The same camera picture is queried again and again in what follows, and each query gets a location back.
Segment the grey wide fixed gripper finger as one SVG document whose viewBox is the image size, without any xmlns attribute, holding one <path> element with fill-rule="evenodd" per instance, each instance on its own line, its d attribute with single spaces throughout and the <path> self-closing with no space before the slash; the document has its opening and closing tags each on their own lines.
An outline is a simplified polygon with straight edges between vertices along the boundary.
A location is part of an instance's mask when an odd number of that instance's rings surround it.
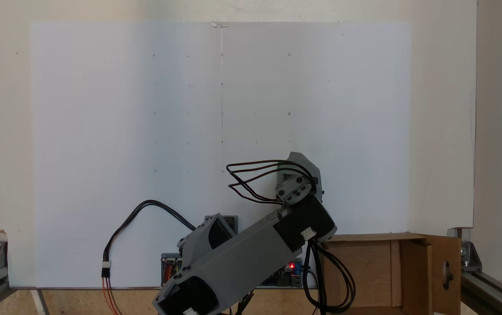
<svg viewBox="0 0 502 315">
<path fill-rule="evenodd" d="M 290 152 L 288 161 L 293 163 L 297 163 L 307 169 L 311 175 L 313 176 L 313 180 L 316 184 L 316 197 L 320 202 L 323 202 L 323 187 L 322 187 L 322 177 L 321 172 L 315 164 L 309 160 L 303 153 L 301 152 Z"/>
</svg>

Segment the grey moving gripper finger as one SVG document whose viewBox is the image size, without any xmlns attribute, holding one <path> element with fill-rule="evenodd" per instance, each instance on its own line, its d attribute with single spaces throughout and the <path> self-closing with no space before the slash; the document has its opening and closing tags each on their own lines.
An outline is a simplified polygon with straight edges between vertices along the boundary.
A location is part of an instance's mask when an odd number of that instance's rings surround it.
<svg viewBox="0 0 502 315">
<path fill-rule="evenodd" d="M 276 189 L 278 189 L 279 186 L 281 186 L 284 182 L 286 182 L 289 178 L 293 177 L 295 174 L 297 174 L 296 170 L 298 168 L 289 163 L 278 163 L 276 167 Z"/>
</svg>

